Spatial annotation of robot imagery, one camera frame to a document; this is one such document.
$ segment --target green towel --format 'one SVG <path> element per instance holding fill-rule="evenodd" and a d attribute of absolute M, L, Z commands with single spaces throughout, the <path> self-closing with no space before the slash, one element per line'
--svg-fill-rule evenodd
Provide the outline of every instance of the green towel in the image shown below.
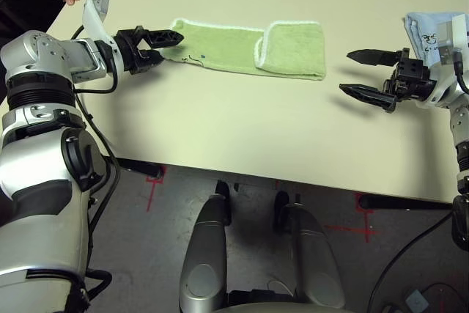
<path fill-rule="evenodd" d="M 263 31 L 178 18 L 171 29 L 184 40 L 161 49 L 165 59 L 233 73 L 309 80 L 325 77 L 324 35 L 316 22 L 276 21 Z"/>

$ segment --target white table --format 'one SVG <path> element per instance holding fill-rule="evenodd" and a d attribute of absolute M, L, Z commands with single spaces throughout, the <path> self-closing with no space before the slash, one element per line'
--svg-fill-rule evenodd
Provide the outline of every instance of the white table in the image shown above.
<path fill-rule="evenodd" d="M 69 38 L 83 4 L 65 7 L 49 33 Z M 178 17 L 259 28 L 319 21 L 328 74 L 302 81 L 164 62 L 123 75 L 114 94 L 87 95 L 85 103 L 119 157 L 450 202 L 458 169 L 448 112 L 406 102 L 386 114 L 338 88 L 381 87 L 391 68 L 346 54 L 409 47 L 403 15 L 448 10 L 467 12 L 468 0 L 111 0 L 104 23 L 111 34 L 166 29 Z"/>

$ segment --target blue cloth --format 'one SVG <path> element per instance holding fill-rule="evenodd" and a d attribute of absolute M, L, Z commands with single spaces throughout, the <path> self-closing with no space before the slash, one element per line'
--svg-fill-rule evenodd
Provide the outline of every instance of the blue cloth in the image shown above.
<path fill-rule="evenodd" d="M 424 65 L 431 67 L 440 61 L 437 42 L 437 26 L 451 21 L 463 12 L 409 12 L 405 16 L 405 29 L 412 43 L 413 50 Z M 469 16 L 466 15 L 469 29 Z"/>

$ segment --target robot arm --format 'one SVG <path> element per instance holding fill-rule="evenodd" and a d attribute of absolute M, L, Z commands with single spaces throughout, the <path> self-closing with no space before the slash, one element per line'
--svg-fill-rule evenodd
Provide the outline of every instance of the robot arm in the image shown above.
<path fill-rule="evenodd" d="M 144 72 L 163 60 L 155 48 L 183 39 L 141 26 L 108 36 L 99 16 L 108 0 L 87 4 L 93 7 L 85 9 L 84 27 L 93 39 L 29 31 L 0 53 L 10 108 L 2 119 L 0 187 L 13 205 L 0 227 L 0 312 L 76 313 L 89 306 L 89 196 L 109 167 L 75 107 L 74 84 Z M 141 40 L 152 49 L 139 50 Z"/>
<path fill-rule="evenodd" d="M 361 64 L 396 65 L 396 68 L 382 91 L 361 84 L 339 87 L 346 94 L 389 113 L 403 100 L 414 100 L 422 108 L 450 111 L 450 129 L 459 164 L 457 186 L 461 193 L 453 201 L 452 236 L 460 248 L 469 251 L 469 89 L 465 83 L 469 80 L 469 32 L 465 15 L 453 19 L 451 32 L 453 39 L 440 45 L 441 61 L 431 68 L 424 66 L 422 60 L 410 59 L 408 48 L 397 52 L 365 49 L 348 53 L 349 58 Z"/>

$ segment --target folded towel edge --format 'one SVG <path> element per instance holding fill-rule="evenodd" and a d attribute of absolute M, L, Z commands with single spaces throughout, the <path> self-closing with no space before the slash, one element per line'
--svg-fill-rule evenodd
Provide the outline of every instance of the folded towel edge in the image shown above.
<path fill-rule="evenodd" d="M 320 25 L 321 24 L 317 21 L 286 21 L 286 20 L 279 20 L 279 21 L 274 21 L 272 22 L 268 28 L 264 31 L 264 36 L 263 38 L 261 38 L 260 40 L 263 40 L 262 41 L 262 48 L 260 49 L 260 52 L 261 52 L 261 55 L 259 57 L 259 55 L 257 54 L 256 55 L 256 52 L 258 52 L 257 50 L 257 47 L 258 47 L 258 44 L 259 44 L 259 41 L 257 41 L 256 45 L 254 46 L 254 58 L 258 57 L 259 60 L 256 60 L 255 61 L 255 64 L 257 67 L 259 68 L 262 68 L 262 66 L 264 66 L 265 64 L 265 60 L 267 58 L 267 45 L 268 45 L 268 41 L 269 41 L 269 34 L 270 34 L 270 31 L 277 25 Z"/>
<path fill-rule="evenodd" d="M 176 23 L 178 21 L 183 21 L 184 23 L 187 23 L 189 25 L 210 27 L 210 28 L 214 28 L 214 29 L 245 29 L 247 31 L 255 31 L 255 32 L 263 32 L 264 31 L 263 29 L 257 29 L 255 27 L 218 25 L 216 23 L 208 23 L 208 22 L 203 22 L 203 21 L 188 20 L 187 18 L 176 18 L 176 19 L 174 19 L 169 28 L 173 29 L 176 26 Z"/>

